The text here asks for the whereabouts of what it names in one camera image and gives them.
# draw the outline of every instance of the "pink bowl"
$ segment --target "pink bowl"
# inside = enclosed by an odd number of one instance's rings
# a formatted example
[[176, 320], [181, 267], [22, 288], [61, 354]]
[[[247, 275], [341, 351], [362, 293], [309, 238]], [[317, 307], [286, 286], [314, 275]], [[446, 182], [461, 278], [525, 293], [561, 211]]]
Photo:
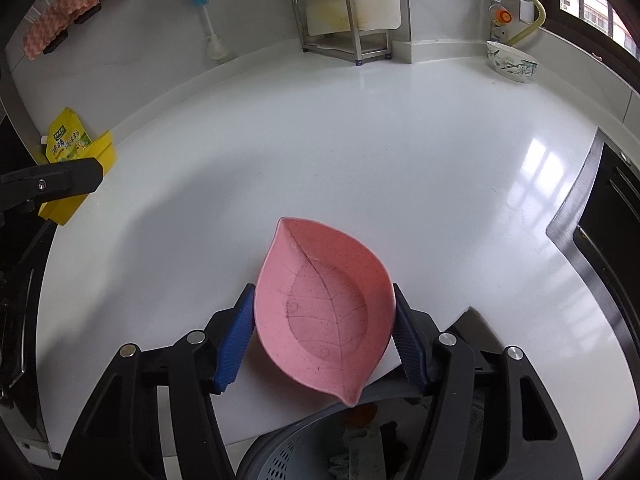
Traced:
[[284, 373], [355, 406], [389, 343], [396, 300], [385, 267], [359, 241], [281, 218], [254, 311], [262, 346]]

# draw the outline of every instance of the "floral bowl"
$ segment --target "floral bowl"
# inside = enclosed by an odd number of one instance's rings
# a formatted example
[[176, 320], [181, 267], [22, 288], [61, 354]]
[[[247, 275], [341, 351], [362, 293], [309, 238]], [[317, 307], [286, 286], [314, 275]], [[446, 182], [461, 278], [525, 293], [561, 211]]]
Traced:
[[487, 41], [486, 51], [494, 70], [514, 81], [528, 81], [538, 68], [538, 60], [535, 57], [512, 46]]

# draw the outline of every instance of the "silver screw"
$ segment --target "silver screw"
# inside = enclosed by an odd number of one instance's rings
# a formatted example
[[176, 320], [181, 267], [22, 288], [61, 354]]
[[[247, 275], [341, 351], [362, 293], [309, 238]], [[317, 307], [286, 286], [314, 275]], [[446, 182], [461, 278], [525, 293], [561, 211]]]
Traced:
[[187, 336], [187, 341], [192, 345], [199, 345], [207, 338], [202, 330], [194, 330]]
[[123, 345], [120, 348], [120, 357], [131, 357], [136, 353], [136, 347], [132, 344]]
[[458, 342], [456, 336], [450, 334], [449, 332], [443, 332], [442, 334], [440, 334], [438, 336], [438, 341], [446, 346], [453, 346]]
[[520, 348], [518, 348], [517, 346], [510, 346], [507, 349], [507, 355], [511, 359], [516, 359], [516, 361], [519, 361], [520, 359], [522, 359], [524, 357], [524, 352]]

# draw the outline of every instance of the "building outside window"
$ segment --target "building outside window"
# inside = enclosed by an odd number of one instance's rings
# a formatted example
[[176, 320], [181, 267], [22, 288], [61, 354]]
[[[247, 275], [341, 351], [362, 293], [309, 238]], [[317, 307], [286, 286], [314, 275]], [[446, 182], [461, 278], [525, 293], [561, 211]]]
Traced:
[[640, 59], [638, 47], [607, 0], [560, 0], [560, 8], [597, 28]]

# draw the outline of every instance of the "white countertop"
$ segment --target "white countertop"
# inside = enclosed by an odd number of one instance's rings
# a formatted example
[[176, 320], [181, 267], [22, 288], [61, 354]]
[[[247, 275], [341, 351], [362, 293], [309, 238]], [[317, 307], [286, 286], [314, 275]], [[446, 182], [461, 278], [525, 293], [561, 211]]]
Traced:
[[[167, 346], [204, 327], [255, 281], [278, 218], [297, 216], [366, 244], [440, 328], [472, 306], [521, 346], [596, 479], [638, 402], [612, 329], [545, 229], [597, 126], [484, 59], [358, 68], [300, 54], [177, 105], [118, 146], [56, 232], [36, 340], [52, 449], [122, 344]], [[398, 363], [391, 348], [376, 377]], [[332, 402], [256, 340], [214, 398], [226, 443]]]

